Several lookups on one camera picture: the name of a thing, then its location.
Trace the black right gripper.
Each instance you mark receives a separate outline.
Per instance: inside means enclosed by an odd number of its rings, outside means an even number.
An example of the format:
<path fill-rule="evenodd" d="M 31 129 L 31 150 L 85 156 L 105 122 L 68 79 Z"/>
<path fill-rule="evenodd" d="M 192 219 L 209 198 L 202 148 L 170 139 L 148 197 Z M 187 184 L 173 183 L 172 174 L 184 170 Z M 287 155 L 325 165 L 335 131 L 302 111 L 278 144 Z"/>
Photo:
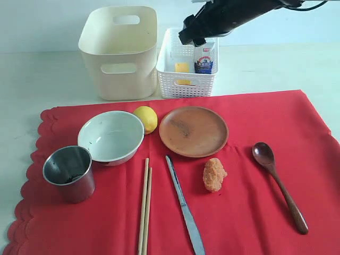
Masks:
<path fill-rule="evenodd" d="M 276 1 L 207 2 L 197 14 L 184 20 L 183 29 L 178 33 L 178 37 L 182 45 L 200 47 L 206 43 L 202 37 L 223 36 L 275 8 Z"/>

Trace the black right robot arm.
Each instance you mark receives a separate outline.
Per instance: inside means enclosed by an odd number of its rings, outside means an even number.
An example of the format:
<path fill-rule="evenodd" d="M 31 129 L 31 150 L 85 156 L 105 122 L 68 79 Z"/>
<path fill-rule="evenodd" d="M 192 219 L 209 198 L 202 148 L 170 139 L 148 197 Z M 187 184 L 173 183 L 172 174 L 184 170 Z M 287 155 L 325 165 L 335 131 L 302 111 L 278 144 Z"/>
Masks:
<path fill-rule="evenodd" d="M 312 11 L 327 1 L 302 8 L 304 1 L 295 0 L 216 0 L 205 1 L 195 15 L 186 17 L 178 37 L 183 45 L 200 47 L 207 38 L 224 37 L 235 28 L 272 10 Z"/>

